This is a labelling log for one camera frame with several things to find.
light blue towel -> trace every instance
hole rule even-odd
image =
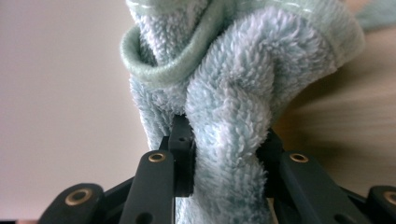
[[[150,149],[186,114],[194,193],[177,223],[270,223],[255,151],[303,88],[361,52],[339,0],[128,0],[137,26],[121,56]]]

wooden floor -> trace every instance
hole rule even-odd
[[[357,11],[367,1],[346,1]],[[342,187],[366,195],[396,186],[396,26],[366,34],[366,49],[312,84],[275,126],[285,149],[314,155]]]

towel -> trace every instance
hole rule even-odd
[[[271,223],[255,151],[287,104],[364,47],[339,0],[127,0],[121,58],[150,149],[186,114],[194,192],[176,222]]]

